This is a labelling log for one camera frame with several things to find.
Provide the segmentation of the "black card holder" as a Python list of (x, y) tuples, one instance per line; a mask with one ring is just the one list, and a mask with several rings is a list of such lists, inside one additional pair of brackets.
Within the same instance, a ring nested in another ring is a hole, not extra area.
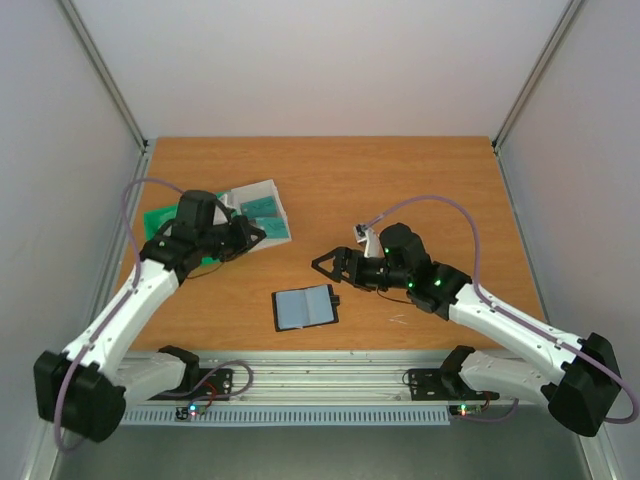
[(329, 284), (273, 292), (271, 300), (276, 332), (339, 322), (341, 299)]

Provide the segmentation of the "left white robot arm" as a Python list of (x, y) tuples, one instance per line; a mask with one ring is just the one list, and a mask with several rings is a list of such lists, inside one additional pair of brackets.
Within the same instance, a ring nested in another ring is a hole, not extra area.
[(129, 278), (97, 318), (60, 353), (43, 352), (34, 382), (38, 414), (54, 426), (61, 450), (64, 432), (106, 440), (127, 409), (152, 399), (189, 398), (203, 383), (197, 355), (166, 346), (145, 364), (120, 367), (142, 328), (200, 267), (203, 259), (232, 261), (256, 247), (265, 232), (235, 213), (216, 194), (185, 191), (135, 260)]

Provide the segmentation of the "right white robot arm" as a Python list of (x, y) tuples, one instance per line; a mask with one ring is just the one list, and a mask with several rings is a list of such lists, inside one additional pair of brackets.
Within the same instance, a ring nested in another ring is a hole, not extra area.
[(580, 337), (503, 304), (466, 273), (431, 259), (419, 235), (396, 223), (380, 234), (358, 227), (364, 250), (337, 247), (311, 266), (330, 280), (365, 291), (402, 289), (419, 310), (467, 327), (516, 354), (505, 360), (467, 346), (442, 363), (453, 396), (489, 391), (542, 405), (570, 431), (595, 436), (621, 391), (612, 344)]

